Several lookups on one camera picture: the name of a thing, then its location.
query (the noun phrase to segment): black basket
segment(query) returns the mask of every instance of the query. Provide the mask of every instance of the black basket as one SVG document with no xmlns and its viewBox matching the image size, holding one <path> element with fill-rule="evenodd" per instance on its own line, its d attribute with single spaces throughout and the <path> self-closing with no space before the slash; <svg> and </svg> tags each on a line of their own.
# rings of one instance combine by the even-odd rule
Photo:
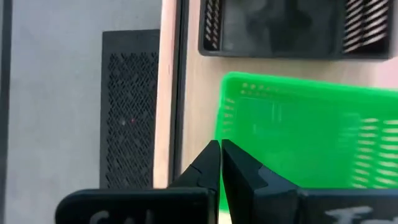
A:
<svg viewBox="0 0 398 224">
<path fill-rule="evenodd" d="M 201 0 L 206 56 L 389 58 L 394 0 Z"/>
</svg>

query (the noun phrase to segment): black mesh grille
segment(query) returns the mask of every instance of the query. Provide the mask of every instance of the black mesh grille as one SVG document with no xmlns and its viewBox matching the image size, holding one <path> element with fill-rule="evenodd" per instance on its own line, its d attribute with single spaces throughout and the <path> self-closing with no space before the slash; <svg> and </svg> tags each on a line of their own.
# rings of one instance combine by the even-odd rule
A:
<svg viewBox="0 0 398 224">
<path fill-rule="evenodd" d="M 101 187 L 147 189 L 152 187 L 153 178 L 159 53 L 143 47 L 150 38 L 142 33 L 118 34 L 127 44 L 123 47 L 120 40 L 112 39 L 121 52 L 103 46 Z M 132 44 L 140 44 L 138 50 L 126 50 Z"/>
</svg>

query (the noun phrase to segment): green basket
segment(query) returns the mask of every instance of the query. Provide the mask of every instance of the green basket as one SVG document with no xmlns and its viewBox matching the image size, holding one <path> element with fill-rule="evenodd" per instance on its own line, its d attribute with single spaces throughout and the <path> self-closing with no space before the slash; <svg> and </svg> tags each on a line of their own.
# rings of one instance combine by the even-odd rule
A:
<svg viewBox="0 0 398 224">
<path fill-rule="evenodd" d="M 398 187 L 398 93 L 231 72 L 216 139 L 304 188 Z M 220 209 L 228 210 L 221 181 Z"/>
</svg>

